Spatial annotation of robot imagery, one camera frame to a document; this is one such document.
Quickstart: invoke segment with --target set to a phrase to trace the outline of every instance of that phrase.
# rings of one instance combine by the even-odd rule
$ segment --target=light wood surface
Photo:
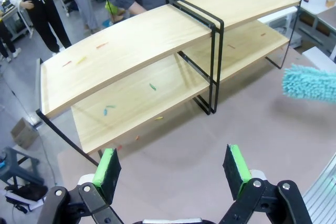
[[[226,31],[297,4],[297,0],[189,1],[222,18]],[[115,81],[209,37],[207,27],[168,5],[118,23],[42,65],[42,112],[56,116]],[[86,60],[76,64],[83,57]]]
[[[282,48],[288,43],[288,38],[267,25],[255,20],[243,26],[237,27],[224,34],[221,81],[249,66],[265,55]],[[218,42],[216,36],[215,66],[218,62]],[[211,39],[183,50],[196,64],[210,74]],[[217,68],[214,69],[214,78],[217,78]]]
[[[229,31],[225,36],[222,79],[286,42],[287,38],[258,21]],[[227,43],[235,47],[234,51]],[[208,41],[205,41],[186,52],[209,69],[209,50]],[[147,121],[155,123],[157,116],[207,88],[208,82],[180,56],[169,56],[133,73],[72,106],[82,149],[92,153]],[[104,116],[107,105],[115,108],[108,108]]]
[[[208,82],[180,56],[171,55],[147,66],[71,107],[82,149],[97,151],[207,88]],[[104,115],[107,105],[115,108],[107,108]]]

